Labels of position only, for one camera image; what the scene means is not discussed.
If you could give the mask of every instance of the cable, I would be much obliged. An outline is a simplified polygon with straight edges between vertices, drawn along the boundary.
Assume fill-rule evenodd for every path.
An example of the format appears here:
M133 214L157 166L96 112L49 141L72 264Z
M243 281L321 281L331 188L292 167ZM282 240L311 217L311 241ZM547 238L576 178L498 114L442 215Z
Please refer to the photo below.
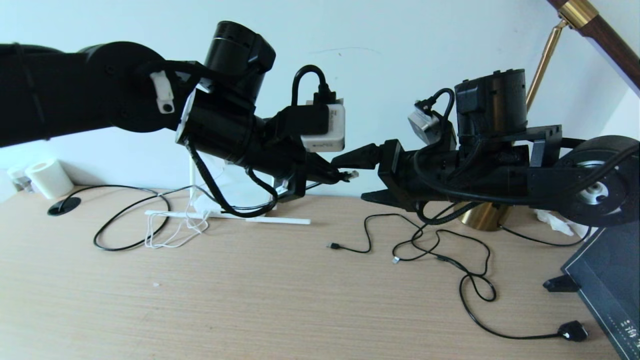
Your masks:
M133 243L133 244L131 244L131 245L128 245L128 246L119 247L119 248L109 248L109 247L105 247L105 246L101 245L101 244L99 243L99 237L100 237L100 235L101 235L101 234L102 234L102 233L103 233L103 232L104 232L104 231L105 231L105 230L106 230L106 229L107 229L111 224L113 224L113 222L114 222L115 220L117 220L117 219L118 219L118 217L119 217L120 215L122 215L122 214L123 214L123 213L125 213L127 210L129 210L129 209L133 208L134 206L136 206L136 205L138 205L138 204L141 204L141 203L146 202L146 201L148 201L148 200L156 199L156 198L158 198L158 197L159 197L159 198L160 198L160 199L162 199L162 200L164 201L164 203L166 204L166 208L167 208L166 212L169 212L169 211L171 211L171 210L172 210L172 208L171 208L171 204L169 203L169 200L165 197L165 195L169 195L169 194L171 194L171 193L175 193L175 192L183 191L183 190L186 190L186 189L189 189L189 188L196 188L196 189L200 190L204 195L206 195L206 196L207 196L208 198L210 198L211 200L216 201L216 199L215 199L215 198L214 198L210 193L208 193L208 192L207 192L207 191L205 191L203 188L201 188L200 186L197 186L197 185L188 185L188 186L183 186L182 188L173 189L173 190L168 190L168 191L166 191L166 192L159 193L159 192L157 192L157 191L154 191L154 190L151 190L151 189L148 189L148 188L139 188L139 187L136 187L136 186L128 186L128 185L115 185L115 184L108 184L108 185L95 185L95 186L88 186L88 187L86 187L86 188L78 189L78 190L76 190L76 191L74 191L74 192L70 193L69 195L67 195L67 197L65 197L65 198L60 202L60 209L61 209L61 208L64 206L64 204L65 204L65 203L66 203L66 202L67 202L71 197L73 197L74 195L76 195L76 194L78 194L78 193L81 193L81 192L84 192L84 191L87 191L87 190L96 189L96 188L127 188L127 189L133 189L133 190L140 190L140 191L144 191L144 192L150 192L150 193L153 193L153 194L154 194L153 196L146 197L146 198L144 198L144 199L141 199L141 200L139 200L139 201L136 201L136 202L134 202L133 204L130 204L130 205L128 205L127 207L125 207L124 209L120 210L117 214L113 215L109 220L107 220L107 222L106 222L106 223L105 223L105 224L104 224L104 225L103 225L103 226L102 226L102 227L101 227L101 228L100 228L100 229L95 233L95 235L94 235L94 237L93 237L93 244L94 244L96 247L98 247L98 248L100 248L100 249L102 249L102 250L106 250L106 251L122 251L122 250L128 250L128 249L135 248L135 247L137 247L137 246L139 246L139 245L142 245L142 244L143 244L143 243L145 243L146 241L149 241L149 239L152 239L152 238L153 238L153 236L157 235L157 234L158 234L162 229L164 229L164 227L167 225L167 223L168 223L168 221L169 221L169 218L168 218L168 217L166 217L166 218L163 220L163 222L160 224L160 226L159 226L155 231L152 231L152 232L150 232L150 233L149 233L149 231L147 231L147 236L146 236L144 239L142 239L142 240L140 240L140 241L137 241L137 242L135 242L135 243ZM235 207L235 208L238 208L238 209L255 209L255 208L261 208L261 207L263 207L263 206L264 206L264 204L259 205L259 206L246 207L246 208L241 208L241 207Z
M438 218L440 214L438 214L435 218L428 218L424 216L424 207L427 205L427 202L423 202L418 209L418 218L427 225L441 225L451 220L457 218L458 216L466 213L467 211L473 209L474 207L480 205L480 202L469 202L467 205L464 205L462 208L454 211L453 213L447 215L446 217Z
M320 186L320 185L322 185L322 183L313 183L313 184L307 185L305 190L311 190L311 189L313 189L313 188L315 188L317 186Z
M367 235L367 241L369 242L369 247L367 247L367 250L356 250L356 249L351 249L349 247L344 247L338 243L330 243L329 245L327 245L327 247L331 248L331 249L344 249L344 250L349 250L349 251L353 251L353 252L357 252L360 254L366 254L368 252L371 251L371 235L369 234L369 228L367 227L367 223L369 221L369 219L375 218L375 217L391 217L391 216L395 216L395 217L401 217L403 218L405 221L407 221L409 224L415 226L419 231L422 231L420 229L420 226L418 226L416 223L412 222L411 220L409 220L406 216L398 214L398 213L388 213L388 214L373 214L373 215L369 215L368 217L364 218L364 233Z
M428 101L433 102L433 104L435 104L438 101L438 98L445 93L449 95L449 102L447 103L447 108L445 109L444 114L442 115L442 118L444 120L449 120L449 115L451 114L451 110L453 110L453 104L456 98L456 94L453 92L453 90L451 90L450 88L440 89L438 90L437 93L433 94L433 96L430 97Z
M480 133L481 126L479 121L477 119L473 119L473 124L474 124L474 127L476 128L476 131ZM480 154L483 153L482 150L484 149L486 142L487 140L484 138L484 136L480 136L480 135L476 136L476 142L473 148L471 148L471 151L469 152L467 157L465 157L464 161L462 161L462 163L447 176L447 181L451 181L451 179L453 179L454 177L458 177L460 176L460 174L467 171L468 168L470 168L476 162L476 159L478 158L478 156L480 156Z
M132 249L132 248L134 248L134 247L137 247L137 246L141 245L142 243L144 243L144 242L147 240L147 238L144 238L144 239L142 239L142 240L140 240L140 241L137 241L137 242L135 242L135 243L133 243L133 244L131 244L131 245L127 245L127 246L124 246L124 247L116 247L116 248L112 248L112 247L105 247L105 246L101 245L101 244L99 243L99 241L98 241L98 239L99 239L100 235L101 235L101 234L106 230L106 228L107 228L107 227L109 227L109 225L111 225L111 224L112 224L112 223L113 223L113 222L114 222L114 221L115 221L115 220L116 220L120 215L122 215L123 213L125 213L127 210L129 210L129 209L133 208L135 205L141 204L141 203L143 203L143 202L145 202L145 201L148 201L148 200L151 200L151 199L156 199L156 198L158 198L158 197L159 197L160 199L162 199L162 200L164 201L164 203L166 204L166 210L167 210L167 211L171 211L171 204L169 203L169 200L168 200L166 197L164 197L164 195L166 195L166 194L168 194L168 193L172 193L172 192L176 192L176 191L180 191L180 190L185 189L185 188L181 188L181 189L178 189L178 190L174 190L174 191L172 191L172 192L158 193L157 191L154 191L154 190L151 190L151 189L147 189L147 188L138 188L138 187L135 187L135 186L127 186L127 185L95 185L95 186L89 186L89 187L86 187L86 188L82 188L82 189L76 190L76 191L74 191L74 192L70 193L69 195L67 195L67 197L65 197L65 199L64 199L64 200L62 200L62 201L60 202L60 209L62 209L62 206L64 205L64 203L66 203L66 201L68 201L69 199L71 199L71 197L72 197L73 195L75 195L75 194L77 194L77 193L81 193L81 192L87 191L87 190L96 189L96 188L127 188L127 189L133 189L133 190L140 190L140 191L144 191L144 192L150 192L150 193L153 193L153 194L154 194L153 196L145 197L145 198L144 198L144 199L142 199L142 200L138 200L138 201L134 202L133 204L131 204L131 205L129 205L129 206L127 206L127 207L125 207L124 209L120 210L118 213L116 213L115 215L113 215L109 220L107 220L107 222L106 222L106 223L105 223L105 224L104 224L104 225L103 225L103 226L102 226L102 227L101 227L101 228L100 228L100 229L95 233L95 235L93 236L93 244L94 244L96 247L98 247L98 248L100 248L100 249L102 249L102 250L106 250L106 251L122 251L122 250ZM168 221L169 221L169 218L166 218L166 219L162 222L162 224L160 224L160 226L159 226L155 231L153 231L153 232L152 232L152 235L156 235L160 230L162 230L162 229L167 225L167 222L168 222Z
M222 208L222 210L224 210L224 212L229 213L231 215L235 215L237 217L241 217L241 218L253 218L253 217L259 217L261 215L266 214L267 212L271 211L278 203L278 192L276 192L276 190L272 186L260 180L253 172L252 167L246 167L245 168L246 174L249 175L249 178L251 178L251 180L253 180L254 183L258 184L261 188L265 189L269 194L271 194L271 201L269 201L267 205L260 207L255 211L251 211L248 213L242 213L237 211L231 205L229 205L224 195L222 195L222 192L220 191L218 184L216 184L215 179L211 176L211 173L209 172L207 165L202 161L202 158L196 151L194 145L191 143L190 138L187 137L185 139L184 146L189 151L191 158L193 159L193 162L200 173L200 176L202 176L202 179L204 180L205 184L207 184L207 187L209 188L209 191L211 191L211 194L214 197L215 201L220 205L220 207Z
M520 238L523 238L523 239L526 239L526 240L535 241L536 243L541 243L541 244L551 245L551 246L557 246L557 247L569 247L569 246L578 245L578 244L584 242L584 240L586 240L589 237L589 235L591 235L591 226L589 226L589 228L587 229L587 233L580 240L576 241L575 243L558 244L558 243L548 243L546 241L530 238L530 237L528 237L526 235L523 235L523 234L520 234L520 233L516 233L515 231L510 230L510 229L504 227L504 225L502 225L502 224L498 224L498 227L501 228L502 230L505 230L507 233L514 234L515 236L518 236Z
M433 218L438 219L442 214L446 213L447 211L449 211L451 208L453 208L457 204L458 204L457 202L454 202L454 203L450 204L449 206L447 206L446 208L441 210L438 214L436 214L436 216L434 216ZM405 241L399 242L399 243L396 244L396 246L394 246L393 249L391 249L391 254L394 257L394 260L393 260L394 263L397 264L400 261L413 261L413 260L420 259L422 256L428 255L429 251L435 249L438 246L438 244L440 243L440 239L438 239L438 241L436 242L436 245L434 245L430 250L424 250L424 249L420 248L419 246L417 246L417 244L415 243L415 240L418 240L420 237L422 237L422 235L424 234L423 230L428 225L429 224L424 224L424 225L420 226L418 228L418 231L416 231L409 240L405 240ZM421 255L415 256L413 258L408 258L408 259L400 258L398 255L396 255L396 250L399 247L401 247L401 246L403 246L403 245L405 245L407 243L411 243L416 249L419 249L419 250L423 251L423 253Z
M483 269L483 271L479 272L479 273L472 272L467 267L465 267L462 263L460 263L459 261L457 261L457 260L455 260L453 258L450 258L449 256L445 256L445 255L437 254L437 253L433 252L441 242L440 233L453 234L453 235L456 235L456 236L459 236L459 237L462 237L462 238L465 238L465 239L476 241L479 244L481 244L486 249L486 257L484 259L484 269ZM510 336L510 335L505 335L505 334L502 334L502 333L497 332L495 330L492 330L489 327L487 327L485 324L480 322L480 320L478 320L478 318L475 316L475 314L473 312L471 312L471 309L469 308L469 306L467 304L467 301L465 299L464 292L463 292L463 286L464 286L465 281L467 279L470 279L471 283L473 284L474 291L476 292L476 295L480 299L483 299L486 302L493 302L493 301L495 301L497 299L497 290L495 289L495 286L493 285L493 283L489 279L486 278L486 273L488 271L489 258L491 257L491 250L489 249L489 246L487 246L484 242L482 242L481 240L478 240L477 238L474 238L474 237L471 237L471 236L467 236L467 235L462 235L462 234L456 233L454 231L446 230L446 229L437 229L435 231L435 235L436 235L436 243L430 249L424 249L424 248L418 246L415 243L415 240L420 237L420 236L417 236L417 232L416 232L416 234L414 234L414 236L413 236L413 238L411 240L403 241L403 242L397 244L394 247L394 250L392 251L392 253L394 254L394 263L397 263L398 261L413 261L413 260L419 259L422 256L425 256L427 254L431 254L431 255L435 256L438 260L444 261L446 263L449 263L449 264L455 266L457 269L459 269L462 272L464 272L465 275L462 277L462 279L460 279L460 284L458 285L458 293L460 294L460 300L462 301L462 305L465 308L465 311L467 312L467 314L469 315L471 320L473 320L478 326L480 326L480 328L482 328L483 330L489 332L490 334L499 336L501 338L513 339L513 340L548 339L548 338L558 338L558 337L563 336L563 334L561 333L560 330L558 330L557 332L555 332L553 334L534 335L534 336ZM405 243L408 243L408 242L411 242L412 245L416 249L423 251L423 253L421 255L419 255L419 256L415 256L414 258L410 258L410 259L401 259L401 258L397 257L395 255L395 253L394 253L395 250L399 246L401 246L401 245L403 245ZM491 290L491 296L485 297L484 295L482 295L480 293L480 291L478 290L478 287L477 287L476 278L484 281L489 286L489 289Z
M324 77L322 70L315 65L305 65L301 67L293 77L293 84L291 86L291 106L298 105L298 88L300 87L300 80L309 72L313 72L318 75L318 80L320 81L320 85L318 85L319 92L329 90L329 86L326 84L326 78Z
M200 190L201 192L203 191L199 186L194 186L195 188L197 188L198 190ZM193 200L195 197L195 192L192 192L189 195L189 201L187 202L187 206L184 208L184 218L178 223L178 227L175 230L175 232L169 237L167 238L167 240L165 240L162 243L154 243L154 235L152 232L153 229L153 221L155 219L155 217L161 217L161 216L168 216L169 212L157 212L157 213L153 213L150 214L147 218L147 234L145 235L145 246L146 247L150 247L152 249L159 249L161 247L168 247L168 248L177 248L177 247L181 247L184 244L186 244L187 242L191 241L193 238L195 238L198 235L201 235L204 233L204 231L206 231L209 228L209 215L211 214L211 211L204 211L201 214L201 220L199 223L195 224L192 220L192 218L189 216L189 208L193 205ZM175 243L177 241L177 236L180 233L180 230L182 229L182 226L186 225L186 227L190 230L193 231L192 234L190 234L189 236L185 237L181 242L179 243Z
M428 176L421 168L418 161L420 156L420 152L424 150L420 149L413 154L413 169L418 175L418 178L433 188L434 190L446 194L451 197L465 199L465 200L473 200L473 201L481 201L481 202L498 202L501 204L509 204L509 205L535 205L540 204L542 202L557 200L558 198L564 198L569 195L579 193L583 191L583 189L588 188L593 183L597 182L603 176L605 176L609 171L613 170L616 166L618 166L622 161L626 160L626 158L631 157L635 152L638 151L638 146L630 146L625 150L611 156L603 165L597 167L592 173L586 176L583 180L575 183L573 185L567 186L566 188L553 193L552 195L546 195L544 197L517 197L517 196L499 196L499 195L488 195L482 193L472 193L464 190L456 190L449 188L445 184L441 183L433 179L431 176Z

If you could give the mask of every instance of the lamp base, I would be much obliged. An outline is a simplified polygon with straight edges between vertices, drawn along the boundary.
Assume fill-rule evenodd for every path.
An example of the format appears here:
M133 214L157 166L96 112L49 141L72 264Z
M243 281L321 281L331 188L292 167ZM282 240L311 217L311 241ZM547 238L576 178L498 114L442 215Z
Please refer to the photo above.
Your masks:
M467 202L461 202L456 205L455 209L460 209ZM458 220L462 224L465 224L473 229L480 231L498 231L499 225L503 224L509 214L511 213L512 205L494 204L492 202L485 202L478 205L475 208L460 215Z

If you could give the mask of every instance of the white tissue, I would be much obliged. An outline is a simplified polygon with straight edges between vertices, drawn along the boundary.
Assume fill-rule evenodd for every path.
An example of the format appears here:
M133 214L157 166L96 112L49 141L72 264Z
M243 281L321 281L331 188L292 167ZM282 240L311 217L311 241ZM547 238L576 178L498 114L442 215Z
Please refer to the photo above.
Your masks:
M47 199L56 199L73 190L74 185L56 159L28 167L24 173Z
M569 224L551 214L550 211L539 209L534 209L533 211L538 216L538 220L551 225L551 229L559 231L568 236L573 236L573 231L571 230Z

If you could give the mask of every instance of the white clip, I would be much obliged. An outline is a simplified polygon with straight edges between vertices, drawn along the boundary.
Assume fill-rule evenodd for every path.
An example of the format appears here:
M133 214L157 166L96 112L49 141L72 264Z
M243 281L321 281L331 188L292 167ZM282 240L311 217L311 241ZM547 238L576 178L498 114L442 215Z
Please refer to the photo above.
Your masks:
M171 114L175 112L171 83L169 82L169 79L167 79L164 70L159 72L152 72L149 77L151 78L151 81L153 81L154 87L156 88L156 102L158 103L158 110L160 110L160 113Z

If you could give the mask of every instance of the black cable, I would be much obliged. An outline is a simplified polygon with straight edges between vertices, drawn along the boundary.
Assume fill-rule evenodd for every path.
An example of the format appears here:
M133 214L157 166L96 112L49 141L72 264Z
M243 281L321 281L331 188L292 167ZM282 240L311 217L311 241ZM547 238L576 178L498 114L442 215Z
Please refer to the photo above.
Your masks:
M467 211L473 209L474 207L480 205L480 202L469 202L467 205L464 205L462 208L454 211L453 213L447 215L446 217L442 217L439 218L437 215L435 218L428 218L424 215L424 207L426 206L427 202L423 202L422 205L420 205L419 209L418 209L418 218L424 222L427 225L441 225L447 222L450 222L451 220L457 218L458 216L466 213Z
M356 249L351 249L349 247L344 247L338 243L331 243L329 244L329 246L331 249L344 249L344 250L349 250L349 251L353 251L353 252L357 252L360 254L366 254L368 252L371 251L371 234L369 233L369 228L367 227L367 223L369 221L369 219L372 218L376 218L376 217L390 217L390 216L395 216L395 217L401 217L403 218L405 221L407 221L409 224L415 226L420 232L422 231L420 229L420 226L418 226L416 223L412 222L411 220L409 220L406 216L398 214L398 213L388 213L388 214L373 214L373 215L369 215L368 217L364 218L364 233L367 235L367 241L369 242L369 247L367 247L367 250L356 250Z
M482 130L479 121L477 119L473 119L473 124L476 128L476 133L481 134ZM467 157L465 157L464 161L462 161L462 163L447 176L447 181L451 181L451 179L454 179L455 177L460 176L460 174L462 174L463 172L467 171L476 162L476 159L483 153L486 142L487 140L484 138L484 136L477 135L476 142L473 148L471 149Z
M313 189L313 188L315 188L317 186L320 186L320 185L322 185L322 183L313 183L313 184L307 185L305 190L311 190L311 189Z
M551 195L546 195L543 197L518 197L518 196L499 196L499 195L488 195L482 193L472 193L464 190L457 190L448 187L447 185L433 179L433 177L427 175L423 169L420 168L420 164L418 158L420 156L420 152L424 150L418 150L413 154L413 169L418 175L418 178L433 188L434 190L443 193L445 195L472 200L472 201L481 201L481 202L498 202L501 204L509 204L509 205L535 205L540 204L546 201L557 200L558 198L565 198L567 196L571 196L573 194L579 193L584 189L588 188L593 183L597 182L603 176L607 175L607 173L613 170L616 166L618 166L622 161L626 160L626 158L631 157L634 153L638 151L638 146L634 145L626 148L625 150L611 156L604 164L597 167L592 173L586 176L583 180L567 186L566 188L553 193Z
M457 261L457 260L455 260L453 258L450 258L449 256L445 256L445 255L437 254L437 253L433 252L438 247L438 245L440 244L440 241L441 241L440 233L453 234L453 235L456 235L456 236L459 236L459 237L462 237L462 238L466 238L466 239L469 239L469 240L476 241L479 244L481 244L486 249L486 257L484 259L484 270L482 272L479 272L479 273L472 272L468 268L466 268L463 264L461 264L459 261ZM478 320L478 318L475 316L475 314L473 312L471 312L471 309L469 308L469 306L467 304L467 301L465 300L465 296L464 296L464 292L463 292L463 285L464 285L464 283L465 283L465 281L467 279L470 279L471 283L473 284L474 291L476 292L477 296L480 299L483 299L486 302L493 302L493 301L495 301L497 299L497 290L495 289L495 286L493 285L493 283L489 279L486 278L486 273L488 271L488 265L489 265L489 258L491 257L491 250L489 249L489 246L487 246L484 242L482 242L481 240L478 240L477 238L474 238L474 237L471 237L471 236L467 236L467 235L458 234L458 233L456 233L454 231L450 231L450 230L446 230L446 229L438 229L438 230L435 231L435 234L436 234L437 240L436 240L436 243L430 249L423 249L422 247L418 246L415 243L415 240L417 238L419 238L419 236L416 236L415 234L414 234L414 237L411 240L403 241L402 243L399 243L398 245L396 245L396 247L394 247L394 251L398 246L401 246L402 244L411 242L412 245L416 249L423 251L423 253L421 255L419 255L419 256L415 256L414 258L410 258L410 259L400 259L394 254L394 256L395 256L394 259L397 259L397 261L395 261L395 262L398 262L398 261L413 261L413 260L419 259L422 256L425 256L427 254L431 254L431 255L435 256L438 260L444 261L446 263L449 263L449 264L455 266L457 269L459 269L462 272L464 272L465 275L462 277L462 279L460 279L460 284L458 286L458 292L460 294L460 300L462 301L462 305L465 308L465 311L467 312L467 314L469 315L471 320L473 320L478 326L480 326L480 328L482 328L483 330L489 332L490 334L499 336L501 338L513 339L513 340L548 339L548 338L557 338L557 337L561 337L562 336L562 334L560 332L555 332L553 334L534 335L534 336L510 336L510 335L505 335L505 334L499 333L499 332L497 332L495 330L492 330L489 327L487 327L485 324L480 322L480 320ZM476 278L484 281L489 286L489 289L491 290L491 296L490 297L485 297L484 295L482 295L480 293L480 291L478 290L478 287L477 287Z
M523 239L526 239L526 240L535 241L536 243L541 243L541 244L551 245L551 246L557 246L557 247L569 247L569 246L578 245L578 244L584 242L584 240L586 240L589 237L589 235L591 235L591 226L589 226L589 228L587 229L587 233L580 240L578 240L578 241L576 241L574 243L558 244L558 243L548 243L546 241L530 238L530 237L528 237L526 235L523 235L523 234L520 234L520 233L516 233L515 231L510 230L510 229L504 227L504 225L502 225L502 224L498 224L498 227L500 227L502 230L505 230L507 233L514 234L515 236L518 236L520 238L523 238Z
M457 205L457 202L454 202L453 204L450 204L449 206L447 206L446 208L444 208L443 210L441 210L438 214L436 214L436 216L434 216L433 218L437 219L440 217L440 215L446 213L447 211L449 211L451 208L453 208L455 205ZM402 241L400 243L397 243L396 246L393 247L393 249L391 249L391 254L394 257L394 262L398 262L398 261L413 261L416 259L420 259L422 256L425 256L427 254L429 254L429 252L426 252L426 250L421 249L423 251L423 253L421 255L415 256L413 258L409 258L409 259L403 259L400 258L398 255L396 255L396 250L403 246L404 244L407 243L411 243L413 246L415 246L416 248L419 249L418 246L415 245L415 240L418 240L423 234L424 234L424 228L427 227L429 224L423 224L422 226L418 227L418 230L413 234L413 236L406 241ZM431 248L431 250L435 249L436 246L438 246L438 243L436 243L436 245L434 245L434 247Z
M149 239L151 236L155 236L157 233L160 232L160 230L162 230L167 225L167 223L169 222L169 217L166 217L164 219L162 224L160 224L160 226L153 232L153 235L149 235L149 236L147 236L146 238L144 238L144 239L142 239L140 241L137 241L137 242L135 242L135 243L133 243L131 245L127 245L127 246L124 246L124 247L115 247L115 248L113 248L113 247L105 247L105 246L101 245L98 242L98 238L100 237L100 234L102 234L107 229L107 227L109 227L109 225L111 225L120 215L125 213L127 210L133 208L135 205L141 204L141 203L143 203L145 201L148 201L148 200L151 200L151 199L156 199L156 198L159 197L166 204L166 210L167 211L171 211L171 204L169 203L169 200L164 196L166 194L169 194L169 193L172 193L172 192L177 192L177 191L183 190L185 188L189 188L189 186L186 186L184 188L180 188L180 189L177 189L177 190L173 190L171 192L166 192L166 193L158 193L157 191L154 191L154 190L151 190L151 189L138 188L138 187L135 187L135 186L127 186L127 185L95 185L95 186L89 186L89 187L86 187L86 188L82 188L82 189L76 190L76 191L70 193L69 195L67 195L67 197L65 197L65 199L60 202L60 209L62 209L63 205L69 199L71 199L71 197L73 195L75 195L77 193L81 193L81 192L87 191L87 190L96 189L96 188L127 188L127 189L133 189L133 190L140 190L140 191L144 191L144 192L150 192L150 193L154 194L153 196L145 197L144 199L136 201L133 204L127 206L126 208L120 210L117 214L113 215L109 220L107 220L107 222L93 236L93 244L96 247L98 247L98 248L100 248L102 250L106 250L106 251L122 251L122 250L132 249L134 247L138 247L141 244L143 244L145 242L145 240Z
M447 103L447 108L445 109L444 114L442 115L442 118L444 120L449 120L449 115L451 114L451 110L453 110L453 104L456 98L456 93L454 93L453 90L451 90L450 88L440 89L438 90L438 92L433 94L432 97L429 98L429 101L435 104L438 98L442 96L442 94L449 95L449 102Z
M305 65L301 67L293 77L293 84L291 86L291 106L298 105L298 88L300 87L300 80L309 72L313 72L314 74L318 75L318 80L320 81L318 90L322 90L325 88L328 90L328 85L326 84L326 79L322 70L320 70L320 68L315 65Z
M220 205L220 207L222 208L222 210L224 210L224 212L229 213L231 215L235 215L237 217L241 217L241 218L253 218L253 217L259 217L261 215L266 214L267 212L271 211L278 203L278 192L276 192L276 190L272 186L260 180L253 173L253 169L251 167L246 167L245 168L246 174L249 175L249 177L251 178L251 180L253 180L254 183L258 184L261 188L265 189L269 194L271 194L271 201L269 201L267 205L248 213L242 213L240 211L235 210L227 202L224 195L222 195L222 192L220 191L218 184L216 184L215 179L213 178L213 176L211 176L211 173L209 172L207 165L204 163L204 161L202 161L202 158L198 154L198 151L196 151L195 147L191 143L190 138L187 137L185 139L184 146L189 151L191 155L191 159L193 159L193 162L195 163L196 168L200 173L200 176L202 176L202 179L204 180L205 184L209 188L211 195L215 198L215 201Z

